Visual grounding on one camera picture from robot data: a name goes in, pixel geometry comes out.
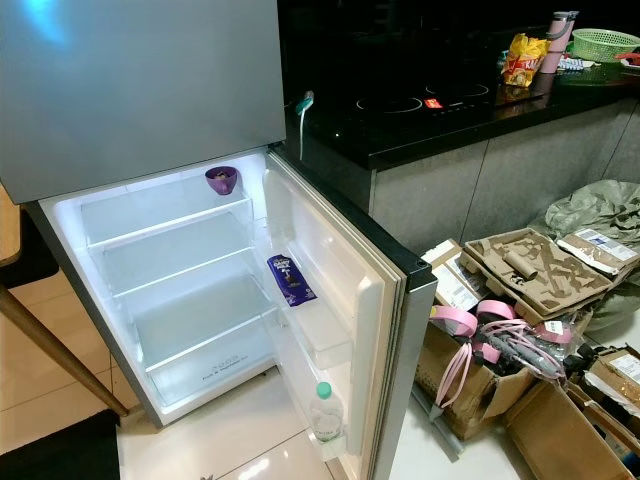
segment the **purple cup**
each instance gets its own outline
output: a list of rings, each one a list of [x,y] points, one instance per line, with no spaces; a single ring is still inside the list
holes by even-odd
[[[238,170],[233,167],[213,167],[204,174],[207,183],[218,195],[229,195],[238,181]]]

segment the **wooden chair leg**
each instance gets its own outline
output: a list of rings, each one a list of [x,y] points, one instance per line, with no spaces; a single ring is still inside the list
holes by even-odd
[[[69,350],[35,315],[20,303],[9,290],[0,284],[0,313],[29,337],[40,349],[49,355],[91,393],[102,400],[119,416],[129,414],[129,410],[102,384],[96,376]]]

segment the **bottle cap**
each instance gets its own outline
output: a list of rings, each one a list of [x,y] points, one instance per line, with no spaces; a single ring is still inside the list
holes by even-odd
[[[316,387],[316,393],[321,399],[326,400],[331,396],[331,385],[327,382],[320,382]]]

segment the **purple chocolate bar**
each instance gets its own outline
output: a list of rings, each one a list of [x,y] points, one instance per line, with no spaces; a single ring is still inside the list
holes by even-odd
[[[296,264],[289,257],[276,255],[267,260],[267,265],[269,265],[271,273],[273,273],[276,283],[290,307],[317,298]]]

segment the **green basket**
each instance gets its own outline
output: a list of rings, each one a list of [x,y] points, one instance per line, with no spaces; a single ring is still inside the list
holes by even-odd
[[[595,62],[615,63],[619,53],[633,52],[640,47],[640,38],[626,33],[597,28],[573,31],[573,55]]]

